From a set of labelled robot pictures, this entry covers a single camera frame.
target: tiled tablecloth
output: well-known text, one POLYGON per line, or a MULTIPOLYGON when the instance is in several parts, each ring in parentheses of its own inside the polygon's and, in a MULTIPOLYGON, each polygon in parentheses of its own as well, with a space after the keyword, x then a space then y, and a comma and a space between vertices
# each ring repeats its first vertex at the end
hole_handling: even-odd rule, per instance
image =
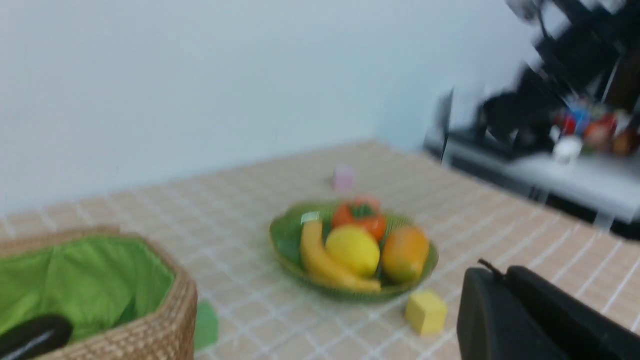
POLYGON ((531 267, 638 331, 640 250, 590 225, 376 142, 345 145, 172 183, 0 218, 0 238, 65 227, 120 224, 162 243, 220 316, 204 359, 459 359, 455 323, 465 269, 483 257, 531 267), (356 169, 356 192, 404 211, 439 246, 422 288, 449 305, 447 325, 420 338, 403 320, 406 296, 345 304, 302 288, 275 263, 269 221, 304 199, 337 197, 337 163, 356 169))

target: banana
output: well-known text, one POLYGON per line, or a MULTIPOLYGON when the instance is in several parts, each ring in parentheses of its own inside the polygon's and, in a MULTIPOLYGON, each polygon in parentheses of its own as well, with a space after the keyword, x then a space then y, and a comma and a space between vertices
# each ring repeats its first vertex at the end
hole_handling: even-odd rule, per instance
POLYGON ((322 241, 322 222, 319 220, 307 221, 302 225, 300 256, 307 272, 318 279, 356 291, 381 290, 378 280, 358 277, 326 253, 322 241))

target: fruit bowl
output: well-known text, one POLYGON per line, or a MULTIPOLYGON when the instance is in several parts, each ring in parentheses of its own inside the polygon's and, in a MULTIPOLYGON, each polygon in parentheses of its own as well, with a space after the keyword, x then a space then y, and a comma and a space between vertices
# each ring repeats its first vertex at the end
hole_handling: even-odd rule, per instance
MULTIPOLYGON (((311 277, 306 271, 300 258, 300 236, 302 232, 302 217, 309 212, 317 212, 323 223, 323 239, 326 240, 331 231, 332 216, 342 201, 307 201, 295 204, 284 214, 276 217, 269 225, 269 237, 276 259, 284 267, 285 271, 299 279, 307 286, 315 288, 331 297, 344 300, 376 301, 387 300, 404 292, 414 289, 426 279, 438 263, 438 249, 433 242, 429 244, 429 255, 424 263, 419 279, 404 284, 394 284, 387 279, 382 272, 377 272, 376 277, 382 283, 381 291, 359 292, 346 288, 338 288, 316 277, 311 277)), ((387 219, 387 229, 384 238, 380 241, 380 248, 385 245, 388 234, 394 229, 413 225, 413 220, 405 215, 389 210, 383 210, 387 219)))

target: green fabric lining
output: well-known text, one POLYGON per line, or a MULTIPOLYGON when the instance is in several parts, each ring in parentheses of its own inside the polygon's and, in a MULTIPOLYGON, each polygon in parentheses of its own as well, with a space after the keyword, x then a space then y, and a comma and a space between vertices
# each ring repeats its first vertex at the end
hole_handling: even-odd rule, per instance
POLYGON ((0 334, 44 314, 65 316, 79 341, 153 313, 175 274, 142 241, 91 235, 0 259, 0 334))

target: orange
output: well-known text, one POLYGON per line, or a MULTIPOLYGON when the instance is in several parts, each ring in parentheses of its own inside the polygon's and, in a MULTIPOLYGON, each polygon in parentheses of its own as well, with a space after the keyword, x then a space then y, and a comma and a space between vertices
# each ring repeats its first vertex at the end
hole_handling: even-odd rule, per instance
POLYGON ((382 270, 397 283, 420 279, 429 256, 429 239, 415 226, 393 230, 382 250, 382 270))

